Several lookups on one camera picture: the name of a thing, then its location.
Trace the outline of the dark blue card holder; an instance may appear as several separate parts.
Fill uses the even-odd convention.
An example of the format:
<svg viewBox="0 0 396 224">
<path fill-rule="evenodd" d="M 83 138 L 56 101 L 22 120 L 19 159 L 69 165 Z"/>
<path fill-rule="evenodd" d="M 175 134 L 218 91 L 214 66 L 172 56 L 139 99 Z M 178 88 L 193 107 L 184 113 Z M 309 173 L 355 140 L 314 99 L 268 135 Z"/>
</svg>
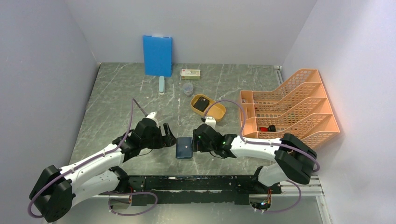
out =
<svg viewBox="0 0 396 224">
<path fill-rule="evenodd" d="M 176 143 L 176 159 L 190 159 L 192 155 L 192 137 L 178 137 Z"/>
</svg>

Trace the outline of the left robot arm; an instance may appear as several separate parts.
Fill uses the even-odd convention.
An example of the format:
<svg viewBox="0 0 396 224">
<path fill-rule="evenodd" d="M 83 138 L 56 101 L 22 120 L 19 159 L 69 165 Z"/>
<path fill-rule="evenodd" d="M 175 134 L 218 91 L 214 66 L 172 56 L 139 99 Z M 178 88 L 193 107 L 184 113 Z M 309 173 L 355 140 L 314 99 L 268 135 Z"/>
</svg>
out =
<svg viewBox="0 0 396 224">
<path fill-rule="evenodd" d="M 127 129 L 104 149 L 71 165 L 46 167 L 34 185 L 28 214 L 54 222 L 73 206 L 98 194 L 133 193 L 129 175 L 120 167 L 143 149 L 162 149 L 176 144 L 176 137 L 165 123 L 161 127 L 153 118 L 143 118 L 135 129 Z"/>
</svg>

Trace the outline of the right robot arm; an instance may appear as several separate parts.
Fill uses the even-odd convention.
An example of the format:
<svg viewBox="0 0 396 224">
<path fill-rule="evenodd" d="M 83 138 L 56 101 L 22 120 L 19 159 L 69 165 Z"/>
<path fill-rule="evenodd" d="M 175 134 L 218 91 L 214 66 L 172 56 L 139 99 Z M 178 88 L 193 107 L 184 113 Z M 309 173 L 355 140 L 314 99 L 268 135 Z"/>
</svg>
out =
<svg viewBox="0 0 396 224">
<path fill-rule="evenodd" d="M 306 185 L 319 168 L 316 152 L 290 133 L 275 139 L 253 139 L 236 134 L 222 135 L 202 124 L 194 129 L 192 142 L 194 151 L 213 153 L 223 159 L 252 157 L 272 161 L 272 165 L 259 168 L 254 175 L 252 188 L 257 193 L 264 193 L 270 186 L 287 180 Z"/>
</svg>

